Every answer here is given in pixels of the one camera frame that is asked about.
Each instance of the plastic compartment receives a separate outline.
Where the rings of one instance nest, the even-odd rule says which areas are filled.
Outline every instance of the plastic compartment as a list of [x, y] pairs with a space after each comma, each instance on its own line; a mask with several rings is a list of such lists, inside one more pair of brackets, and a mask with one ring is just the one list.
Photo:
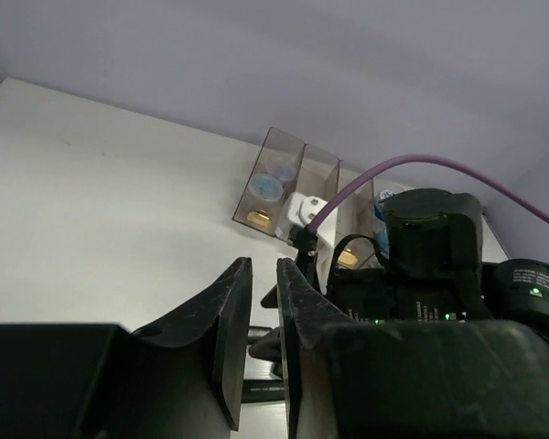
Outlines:
[[[339, 163], [339, 189], [343, 189], [351, 180], [361, 174], [354, 166], [341, 161]], [[359, 233], [373, 236], [374, 185], [370, 181], [351, 194], [338, 207], [338, 226], [336, 244], [347, 235]], [[339, 257], [339, 263], [345, 268], [356, 269], [369, 266], [375, 260], [374, 248], [367, 240], [354, 240]]]
[[314, 145], [306, 145], [296, 191], [329, 201], [338, 193], [339, 159]]
[[268, 130], [233, 219], [275, 235], [283, 205], [296, 188], [305, 142], [276, 128]]

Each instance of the purple cable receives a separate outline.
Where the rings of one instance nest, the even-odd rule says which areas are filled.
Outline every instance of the purple cable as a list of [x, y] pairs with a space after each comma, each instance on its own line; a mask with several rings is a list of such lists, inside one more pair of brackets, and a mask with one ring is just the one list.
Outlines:
[[407, 154], [407, 155], [399, 155], [398, 157], [391, 158], [390, 160], [386, 160], [385, 162], [382, 162], [379, 165], [376, 165], [375, 167], [364, 172], [361, 176], [351, 181], [346, 187], [344, 187], [340, 192], [338, 192], [336, 196], [332, 198], [329, 201], [329, 203], [323, 207], [322, 210], [319, 211], [319, 213], [315, 216], [315, 218], [313, 218], [313, 220], [307, 225], [309, 230], [311, 230], [312, 232], [315, 232], [318, 229], [318, 227], [321, 225], [323, 220], [328, 217], [331, 211], [335, 209], [337, 206], [339, 206], [339, 204], [344, 199], [349, 197], [364, 183], [372, 180], [373, 178], [378, 176], [380, 173], [388, 169], [391, 169], [392, 167], [404, 165], [405, 163], [432, 163], [434, 165], [449, 167], [463, 174], [466, 174], [467, 176], [474, 177], [477, 180], [481, 181], [482, 183], [485, 183], [488, 186], [498, 190], [501, 194], [507, 196], [512, 201], [523, 206], [525, 209], [529, 210], [533, 215], [536, 215], [541, 220], [549, 224], [549, 215], [547, 215], [545, 212], [536, 208], [533, 204], [528, 202], [526, 199], [519, 197], [517, 194], [512, 192], [508, 187], [501, 185], [500, 183], [494, 181], [490, 177], [485, 176], [484, 174], [480, 173], [475, 169], [472, 169], [469, 166], [462, 165], [461, 163], [455, 162], [453, 160], [449, 160], [447, 158], [439, 157], [437, 155]]

